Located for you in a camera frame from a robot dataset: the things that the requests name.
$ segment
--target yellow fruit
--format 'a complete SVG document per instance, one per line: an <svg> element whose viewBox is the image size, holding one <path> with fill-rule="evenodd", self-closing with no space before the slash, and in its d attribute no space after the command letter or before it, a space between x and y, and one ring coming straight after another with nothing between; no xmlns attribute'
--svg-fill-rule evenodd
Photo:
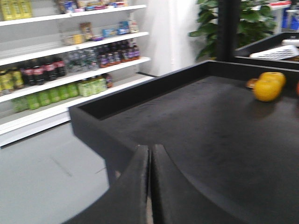
<svg viewBox="0 0 299 224"><path fill-rule="evenodd" d="M280 82L282 87L284 87L285 82L286 82L285 75L281 72L271 72L271 71L264 72L260 75L259 79L264 79L264 78L275 79Z"/></svg>
<svg viewBox="0 0 299 224"><path fill-rule="evenodd" d="M275 79L259 79L256 81L253 93L255 97L263 102L275 100L282 90L281 83Z"/></svg>

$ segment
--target white wall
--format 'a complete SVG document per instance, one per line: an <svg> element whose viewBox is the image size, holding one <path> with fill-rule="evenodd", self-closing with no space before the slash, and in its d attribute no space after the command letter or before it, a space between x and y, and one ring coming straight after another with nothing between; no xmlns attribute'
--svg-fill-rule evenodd
<svg viewBox="0 0 299 224"><path fill-rule="evenodd" d="M141 52L152 58L141 65L141 71L163 75L195 63L195 57L203 46L202 38L189 37L195 31L198 5L196 0L139 0L146 4L145 10L135 12L141 31L149 36L139 38Z"/></svg>

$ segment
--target black tray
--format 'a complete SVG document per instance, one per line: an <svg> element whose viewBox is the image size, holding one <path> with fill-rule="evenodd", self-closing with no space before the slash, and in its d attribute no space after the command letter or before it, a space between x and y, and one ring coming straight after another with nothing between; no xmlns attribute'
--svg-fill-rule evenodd
<svg viewBox="0 0 299 224"><path fill-rule="evenodd" d="M265 71L287 77L282 96L270 103L245 88ZM107 169L124 169L138 144L163 144L188 181L228 214L246 223L293 224L298 78L295 70L206 61L73 106L71 122Z"/></svg>
<svg viewBox="0 0 299 224"><path fill-rule="evenodd" d="M235 51L234 62L299 70L298 62L292 62L287 60L267 60L249 57L250 54L256 52L269 50L275 47L281 47L281 42L284 39L289 39L291 36L295 36L297 39L299 39L299 33L283 32L241 47Z"/></svg>

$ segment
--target yellow bottle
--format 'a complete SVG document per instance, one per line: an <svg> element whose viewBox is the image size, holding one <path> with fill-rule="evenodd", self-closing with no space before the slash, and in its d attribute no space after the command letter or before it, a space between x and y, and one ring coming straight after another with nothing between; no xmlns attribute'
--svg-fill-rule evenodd
<svg viewBox="0 0 299 224"><path fill-rule="evenodd" d="M11 6L12 6L12 10L13 10L13 14L14 14L14 18L16 20L18 19L22 19L23 18L23 15L22 15L22 12L21 12L21 9L19 7L19 3L17 0L11 0Z"/></svg>
<svg viewBox="0 0 299 224"><path fill-rule="evenodd" d="M7 20L14 20L14 13L11 7L11 0L1 0L1 9L3 13L3 19Z"/></svg>
<svg viewBox="0 0 299 224"><path fill-rule="evenodd" d="M32 17L32 7L30 0L18 0L23 19Z"/></svg>

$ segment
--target store shelf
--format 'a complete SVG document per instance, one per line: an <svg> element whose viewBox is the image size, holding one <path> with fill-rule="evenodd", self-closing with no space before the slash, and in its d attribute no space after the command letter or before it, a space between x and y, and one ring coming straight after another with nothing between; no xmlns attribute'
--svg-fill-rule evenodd
<svg viewBox="0 0 299 224"><path fill-rule="evenodd" d="M16 90L10 94L4 95L0 97L0 103L14 99L14 98L18 98L18 97L22 97L34 92L39 92L39 91L43 91L43 90L47 90L56 86L60 86L60 85L64 85L67 83L72 83L72 82L76 82L79 80L82 80L84 78L90 78L96 75L100 75L100 74L104 74L104 73L109 73L111 71L115 71L115 70L119 70L119 69L123 69L126 67L130 67L133 65L137 65L140 63L144 63L150 61L149 57L141 57L138 60L134 60L131 62L125 62L125 63L120 63L118 65L114 65L114 66L110 66L107 68L103 68L103 69L98 69L96 71L87 71L87 72L83 72L83 73L79 73L79 74L69 74L65 77L61 77L58 78L57 80L54 81L50 81L50 82L46 82L43 85L34 85L31 87L26 87L24 89L20 89L20 90Z"/></svg>
<svg viewBox="0 0 299 224"><path fill-rule="evenodd" d="M145 82L147 80L153 79L153 77L144 76L140 74L135 74L132 77L128 77L126 79L117 81L114 83L112 88L107 89L104 92L101 92L96 95L92 95L90 97L75 97L69 98L67 100L63 100L54 104L50 104L48 106L40 107L36 110L26 110L20 113L14 113L10 116L6 116L0 119L0 136L11 132L13 130L19 129L24 126L28 126L30 124L36 123L38 121L54 117L56 115L65 113L68 111L70 106L83 103L90 99L98 98L101 96L105 96L107 94L125 89L127 87Z"/></svg>
<svg viewBox="0 0 299 224"><path fill-rule="evenodd" d="M85 42L85 43L77 44L77 45L63 46L63 47L58 47L58 48L54 48L54 49L46 49L46 50L41 50L41 51L39 50L38 52L32 52L29 54L22 54L22 55L17 55L17 56L13 56L13 57L5 57L5 58L0 57L0 66L6 65L6 64L11 64L11 63L16 63L16 62L21 62L24 60L30 60L33 58L61 54L64 52L69 52L69 51L78 50L78 49L85 49L85 48L100 46L103 44L113 43L113 42L117 42L117 41L123 41L123 40L131 39L131 38L145 36L148 34L149 34L148 32L138 32L138 33L134 33L134 34L118 35L118 36L104 39L102 41Z"/></svg>
<svg viewBox="0 0 299 224"><path fill-rule="evenodd" d="M81 12L81 13L48 15L48 16L40 16L40 17L33 17L33 18L20 19L20 20L0 21L0 27L1 26L16 25L16 24L23 24L23 23L30 23L30 22L59 20L59 19L77 17L77 16L86 16L86 15L94 15L94 14L102 14L102 13L112 13L112 12L119 12L119 11L126 11L126 10L136 10L136 9L140 9L140 8L146 8L146 5L137 5L137 6L112 8L112 9L93 10L93 11Z"/></svg>

